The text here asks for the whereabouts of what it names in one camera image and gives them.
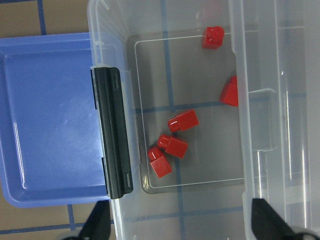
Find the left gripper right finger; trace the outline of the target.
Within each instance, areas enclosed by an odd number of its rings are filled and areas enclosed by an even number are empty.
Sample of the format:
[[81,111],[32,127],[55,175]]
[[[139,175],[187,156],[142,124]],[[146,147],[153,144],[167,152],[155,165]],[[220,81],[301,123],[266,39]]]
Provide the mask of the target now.
[[257,240],[294,240],[296,235],[263,198],[252,199],[251,230]]

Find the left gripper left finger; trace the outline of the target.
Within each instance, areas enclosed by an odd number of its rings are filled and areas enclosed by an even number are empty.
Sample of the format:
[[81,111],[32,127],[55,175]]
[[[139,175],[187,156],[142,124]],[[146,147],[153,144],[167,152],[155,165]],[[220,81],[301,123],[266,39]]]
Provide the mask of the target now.
[[98,201],[78,237],[81,240],[108,240],[110,236],[111,213],[109,201]]

